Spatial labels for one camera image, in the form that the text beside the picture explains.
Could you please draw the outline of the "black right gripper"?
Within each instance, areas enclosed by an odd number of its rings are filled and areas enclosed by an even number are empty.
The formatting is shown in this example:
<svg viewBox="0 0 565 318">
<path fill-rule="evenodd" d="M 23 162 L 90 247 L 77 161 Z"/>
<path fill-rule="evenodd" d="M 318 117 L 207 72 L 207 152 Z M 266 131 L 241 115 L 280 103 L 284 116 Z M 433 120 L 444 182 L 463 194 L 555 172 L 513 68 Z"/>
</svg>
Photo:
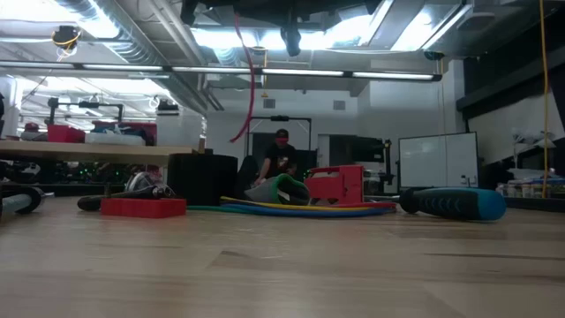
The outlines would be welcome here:
<svg viewBox="0 0 565 318">
<path fill-rule="evenodd" d="M 321 15 L 321 28 L 328 29 L 338 21 L 373 14 L 383 0 L 269 0 L 264 20 L 281 27 L 281 37 L 290 57 L 300 54 L 301 34 L 296 28 L 312 15 Z"/>
</svg>

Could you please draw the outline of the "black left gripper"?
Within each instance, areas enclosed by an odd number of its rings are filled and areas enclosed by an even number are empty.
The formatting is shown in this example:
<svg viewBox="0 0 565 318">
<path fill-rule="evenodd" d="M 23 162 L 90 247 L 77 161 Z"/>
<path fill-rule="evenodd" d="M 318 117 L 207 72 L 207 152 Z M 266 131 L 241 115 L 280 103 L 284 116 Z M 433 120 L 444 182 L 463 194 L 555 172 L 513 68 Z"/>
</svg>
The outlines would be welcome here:
<svg viewBox="0 0 565 318">
<path fill-rule="evenodd" d="M 188 25 L 234 25 L 242 21 L 247 11 L 265 0 L 182 0 L 180 18 Z"/>
</svg>

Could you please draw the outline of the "green and grey object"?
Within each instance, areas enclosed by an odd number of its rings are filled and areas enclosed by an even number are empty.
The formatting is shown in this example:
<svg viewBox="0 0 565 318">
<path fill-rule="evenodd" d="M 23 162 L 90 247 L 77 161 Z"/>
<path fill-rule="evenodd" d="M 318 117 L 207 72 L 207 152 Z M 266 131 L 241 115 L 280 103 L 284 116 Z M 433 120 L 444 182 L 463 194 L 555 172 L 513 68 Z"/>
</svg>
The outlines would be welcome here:
<svg viewBox="0 0 565 318">
<path fill-rule="evenodd" d="M 244 194 L 251 201 L 263 203 L 305 206 L 310 201 L 307 186 L 288 174 L 265 179 Z"/>
</svg>

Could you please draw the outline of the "long ceiling light bar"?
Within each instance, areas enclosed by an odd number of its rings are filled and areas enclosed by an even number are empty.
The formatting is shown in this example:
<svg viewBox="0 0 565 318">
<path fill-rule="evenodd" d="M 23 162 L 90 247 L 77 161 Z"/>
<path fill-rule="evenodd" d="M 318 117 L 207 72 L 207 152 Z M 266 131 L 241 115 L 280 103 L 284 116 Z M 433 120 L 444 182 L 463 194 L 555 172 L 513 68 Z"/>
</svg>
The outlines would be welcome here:
<svg viewBox="0 0 565 318">
<path fill-rule="evenodd" d="M 216 66 L 171 66 L 171 65 L 141 65 L 141 64 L 83 64 L 63 62 L 33 62 L 0 60 L 0 67 L 21 69 L 48 69 L 73 71 L 105 71 L 105 72 L 153 72 L 153 73 L 202 73 L 230 75 L 272 75 L 272 76 L 301 76 L 323 77 L 336 79 L 362 80 L 395 80 L 437 82 L 441 74 L 409 73 L 409 72 L 361 72 L 361 71 L 332 71 L 311 69 L 284 69 L 265 67 L 216 67 Z"/>
</svg>

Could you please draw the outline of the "yellow ceiling pendant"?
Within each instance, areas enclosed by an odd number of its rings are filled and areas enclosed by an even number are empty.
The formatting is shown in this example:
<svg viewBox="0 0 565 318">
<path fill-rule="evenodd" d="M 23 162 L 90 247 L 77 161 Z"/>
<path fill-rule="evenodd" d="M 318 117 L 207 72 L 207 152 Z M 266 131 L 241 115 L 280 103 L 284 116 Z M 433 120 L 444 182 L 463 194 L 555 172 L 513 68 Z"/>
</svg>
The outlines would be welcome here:
<svg viewBox="0 0 565 318">
<path fill-rule="evenodd" d="M 263 68 L 267 67 L 267 55 L 268 55 L 268 49 L 266 49 L 264 51 L 264 56 L 263 56 Z M 261 97 L 263 98 L 268 98 L 268 92 L 267 92 L 267 75 L 262 75 L 262 87 L 263 87 L 263 93 L 261 94 Z"/>
</svg>

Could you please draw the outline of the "person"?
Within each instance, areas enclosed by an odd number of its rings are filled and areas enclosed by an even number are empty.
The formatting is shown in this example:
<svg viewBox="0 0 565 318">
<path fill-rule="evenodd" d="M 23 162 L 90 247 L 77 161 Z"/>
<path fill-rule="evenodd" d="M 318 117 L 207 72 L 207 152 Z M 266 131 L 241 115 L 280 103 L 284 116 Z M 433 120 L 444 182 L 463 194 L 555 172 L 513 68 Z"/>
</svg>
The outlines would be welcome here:
<svg viewBox="0 0 565 318">
<path fill-rule="evenodd" d="M 281 174 L 295 175 L 298 168 L 297 150 L 289 140 L 290 135 L 286 129 L 279 129 L 275 133 L 275 140 L 267 148 L 259 175 L 254 181 L 256 186 Z"/>
</svg>

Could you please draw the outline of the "black pipe rig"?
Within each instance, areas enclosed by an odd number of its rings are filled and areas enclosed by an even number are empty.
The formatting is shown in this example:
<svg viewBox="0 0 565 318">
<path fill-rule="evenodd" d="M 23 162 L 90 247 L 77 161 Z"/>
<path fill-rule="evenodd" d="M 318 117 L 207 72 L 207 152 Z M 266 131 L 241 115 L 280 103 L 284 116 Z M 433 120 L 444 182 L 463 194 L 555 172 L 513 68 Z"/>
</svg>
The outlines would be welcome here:
<svg viewBox="0 0 565 318">
<path fill-rule="evenodd" d="M 121 103 L 100 103 L 100 102 L 60 102 L 58 98 L 51 97 L 48 99 L 49 116 L 47 119 L 48 125 L 55 123 L 55 113 L 59 106 L 78 106 L 80 109 L 98 109 L 100 107 L 115 107 L 118 109 L 117 121 L 122 122 L 124 119 L 124 105 Z"/>
</svg>

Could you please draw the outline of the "black machine cabinet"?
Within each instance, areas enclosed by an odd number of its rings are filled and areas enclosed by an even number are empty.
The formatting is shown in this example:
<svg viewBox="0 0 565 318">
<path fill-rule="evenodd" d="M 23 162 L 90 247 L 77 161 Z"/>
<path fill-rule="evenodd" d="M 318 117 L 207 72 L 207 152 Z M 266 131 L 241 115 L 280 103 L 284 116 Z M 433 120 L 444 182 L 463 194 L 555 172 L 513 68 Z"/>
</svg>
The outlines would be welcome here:
<svg viewBox="0 0 565 318">
<path fill-rule="evenodd" d="M 329 165 L 351 165 L 354 163 L 383 163 L 380 180 L 392 185 L 391 140 L 360 137 L 355 135 L 329 136 Z"/>
</svg>

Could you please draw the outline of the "small red bin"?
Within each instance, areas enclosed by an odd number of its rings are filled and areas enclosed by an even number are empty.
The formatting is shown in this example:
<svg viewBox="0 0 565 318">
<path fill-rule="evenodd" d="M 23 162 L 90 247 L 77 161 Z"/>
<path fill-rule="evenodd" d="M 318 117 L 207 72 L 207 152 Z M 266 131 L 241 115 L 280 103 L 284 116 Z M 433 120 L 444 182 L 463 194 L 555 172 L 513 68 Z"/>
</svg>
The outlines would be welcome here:
<svg viewBox="0 0 565 318">
<path fill-rule="evenodd" d="M 86 133 L 67 125 L 49 125 L 48 142 L 84 143 Z"/>
</svg>

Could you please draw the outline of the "whiteboard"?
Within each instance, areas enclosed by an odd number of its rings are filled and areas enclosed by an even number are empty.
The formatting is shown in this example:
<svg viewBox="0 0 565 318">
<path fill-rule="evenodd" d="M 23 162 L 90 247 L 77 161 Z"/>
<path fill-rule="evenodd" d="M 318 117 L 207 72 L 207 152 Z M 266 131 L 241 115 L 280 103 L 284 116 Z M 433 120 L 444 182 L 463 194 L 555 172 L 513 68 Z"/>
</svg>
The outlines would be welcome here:
<svg viewBox="0 0 565 318">
<path fill-rule="evenodd" d="M 398 140 L 398 187 L 478 187 L 474 132 Z"/>
</svg>

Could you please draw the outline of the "red finned heat sink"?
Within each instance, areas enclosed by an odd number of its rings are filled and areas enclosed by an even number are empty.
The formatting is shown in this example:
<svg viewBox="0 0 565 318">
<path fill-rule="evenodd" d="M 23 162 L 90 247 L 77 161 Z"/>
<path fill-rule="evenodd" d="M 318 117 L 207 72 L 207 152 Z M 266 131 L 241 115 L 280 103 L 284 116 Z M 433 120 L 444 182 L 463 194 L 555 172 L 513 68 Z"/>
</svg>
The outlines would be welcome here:
<svg viewBox="0 0 565 318">
<path fill-rule="evenodd" d="M 186 206 L 185 199 L 103 199 L 101 214 L 158 219 L 183 216 Z"/>
</svg>

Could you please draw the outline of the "black C-clamp silver screw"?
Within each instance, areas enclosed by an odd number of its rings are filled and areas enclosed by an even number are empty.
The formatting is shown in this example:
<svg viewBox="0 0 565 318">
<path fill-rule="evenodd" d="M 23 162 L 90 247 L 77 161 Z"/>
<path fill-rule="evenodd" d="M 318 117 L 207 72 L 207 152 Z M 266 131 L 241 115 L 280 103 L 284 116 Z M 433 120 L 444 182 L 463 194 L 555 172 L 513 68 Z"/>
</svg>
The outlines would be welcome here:
<svg viewBox="0 0 565 318">
<path fill-rule="evenodd" d="M 4 214 L 31 214 L 46 198 L 53 195 L 34 186 L 20 186 L 8 190 L 0 186 L 0 217 Z"/>
</svg>

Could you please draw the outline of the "cluttered side table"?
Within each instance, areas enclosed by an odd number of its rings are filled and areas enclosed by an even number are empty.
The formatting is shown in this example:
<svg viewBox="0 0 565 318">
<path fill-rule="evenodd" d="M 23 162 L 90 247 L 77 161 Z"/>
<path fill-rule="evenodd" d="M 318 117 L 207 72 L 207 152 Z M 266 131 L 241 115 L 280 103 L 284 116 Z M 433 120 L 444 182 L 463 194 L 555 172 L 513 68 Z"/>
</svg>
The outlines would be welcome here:
<svg viewBox="0 0 565 318">
<path fill-rule="evenodd" d="M 498 182 L 495 190 L 511 208 L 536 209 L 553 212 L 565 211 L 565 176 L 552 170 L 545 178 L 542 170 L 508 170 L 504 182 Z"/>
</svg>

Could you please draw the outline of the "black monitor stand frame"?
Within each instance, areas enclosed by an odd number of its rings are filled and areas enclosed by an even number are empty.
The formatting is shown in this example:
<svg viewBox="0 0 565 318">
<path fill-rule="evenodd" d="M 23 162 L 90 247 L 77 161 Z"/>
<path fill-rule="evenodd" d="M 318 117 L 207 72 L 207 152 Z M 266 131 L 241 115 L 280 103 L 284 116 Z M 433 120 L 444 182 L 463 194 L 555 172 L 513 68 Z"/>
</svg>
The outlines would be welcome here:
<svg viewBox="0 0 565 318">
<path fill-rule="evenodd" d="M 289 121 L 306 121 L 306 123 L 308 124 L 308 151 L 312 151 L 313 147 L 312 147 L 312 136 L 313 136 L 313 120 L 310 117 L 289 117 L 289 116 L 283 116 L 283 115 L 276 115 L 276 116 L 270 116 L 270 117 L 264 117 L 264 116 L 252 116 L 249 124 L 247 125 L 246 131 L 245 131 L 245 155 L 251 155 L 251 148 L 250 148 L 250 134 L 251 134 L 251 122 L 253 120 L 259 120 L 259 121 L 263 121 L 263 120 L 268 120 L 271 122 L 289 122 Z"/>
</svg>

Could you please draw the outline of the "grey duct tape roll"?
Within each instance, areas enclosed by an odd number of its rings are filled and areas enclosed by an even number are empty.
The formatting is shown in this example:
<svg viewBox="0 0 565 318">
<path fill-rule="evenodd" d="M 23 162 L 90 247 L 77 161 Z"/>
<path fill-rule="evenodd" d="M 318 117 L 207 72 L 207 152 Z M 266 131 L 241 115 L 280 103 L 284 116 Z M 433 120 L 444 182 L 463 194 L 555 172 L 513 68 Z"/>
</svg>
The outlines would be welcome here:
<svg viewBox="0 0 565 318">
<path fill-rule="evenodd" d="M 125 185 L 127 193 L 134 193 L 139 198 L 172 198 L 175 194 L 160 178 L 149 172 L 139 172 L 130 177 Z"/>
</svg>

